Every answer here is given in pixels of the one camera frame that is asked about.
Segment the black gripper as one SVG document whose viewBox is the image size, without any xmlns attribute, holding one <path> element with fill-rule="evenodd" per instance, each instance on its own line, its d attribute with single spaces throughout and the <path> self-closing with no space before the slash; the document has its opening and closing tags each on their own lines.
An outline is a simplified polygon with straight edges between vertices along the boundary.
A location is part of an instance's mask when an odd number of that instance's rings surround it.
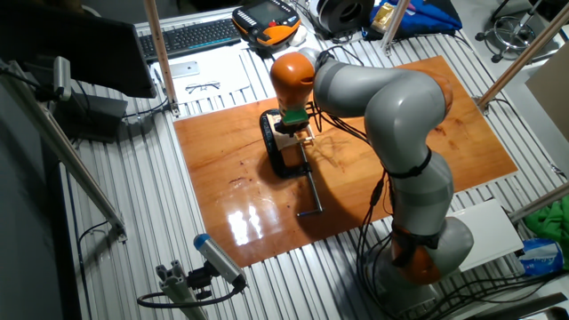
<svg viewBox="0 0 569 320">
<path fill-rule="evenodd" d="M 274 128 L 277 133 L 292 137 L 296 132 L 304 130 L 308 125 L 308 122 L 285 124 L 283 121 L 279 121 L 274 124 Z"/>
</svg>

